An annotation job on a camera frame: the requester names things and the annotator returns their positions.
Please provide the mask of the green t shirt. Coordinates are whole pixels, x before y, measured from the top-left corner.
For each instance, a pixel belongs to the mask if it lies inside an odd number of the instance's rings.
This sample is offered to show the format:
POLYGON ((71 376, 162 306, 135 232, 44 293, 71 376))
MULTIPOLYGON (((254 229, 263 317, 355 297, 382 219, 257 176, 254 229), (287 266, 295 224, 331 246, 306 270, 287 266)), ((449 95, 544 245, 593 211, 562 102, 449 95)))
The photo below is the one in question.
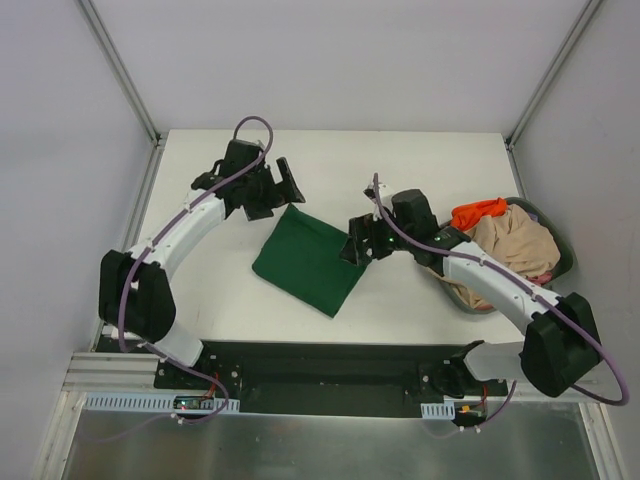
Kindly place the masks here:
POLYGON ((339 312, 364 266, 340 258, 347 234, 290 205, 256 260, 253 272, 326 316, 339 312))

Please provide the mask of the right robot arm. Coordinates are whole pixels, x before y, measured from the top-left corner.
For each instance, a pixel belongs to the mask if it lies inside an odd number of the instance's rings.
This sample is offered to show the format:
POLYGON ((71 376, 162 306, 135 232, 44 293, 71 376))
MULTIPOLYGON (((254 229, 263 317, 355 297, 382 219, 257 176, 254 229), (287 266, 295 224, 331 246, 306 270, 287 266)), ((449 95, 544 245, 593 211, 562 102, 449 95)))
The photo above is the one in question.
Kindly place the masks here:
POLYGON ((492 258, 452 226, 441 226, 418 189, 368 186, 372 212, 349 221, 343 260, 367 266, 396 251, 433 273, 471 288, 522 334, 519 342, 474 341, 452 358, 452 387, 473 394, 488 380, 524 380, 558 397, 598 366, 602 356, 589 302, 540 287, 492 258))

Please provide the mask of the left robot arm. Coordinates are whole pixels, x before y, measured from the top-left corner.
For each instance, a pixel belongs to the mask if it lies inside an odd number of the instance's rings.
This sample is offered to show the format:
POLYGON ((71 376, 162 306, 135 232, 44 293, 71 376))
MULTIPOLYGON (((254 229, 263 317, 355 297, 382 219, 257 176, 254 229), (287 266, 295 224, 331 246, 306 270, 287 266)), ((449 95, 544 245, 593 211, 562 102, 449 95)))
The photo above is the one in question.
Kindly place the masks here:
POLYGON ((101 260, 99 318, 179 362, 176 375, 191 389, 209 382, 212 367, 204 343, 177 320, 170 281, 194 247, 235 210, 254 221, 304 202, 287 159, 277 159, 281 178, 276 180, 265 157, 261 143, 230 140, 224 157, 193 180, 165 226, 128 251, 111 250, 101 260))

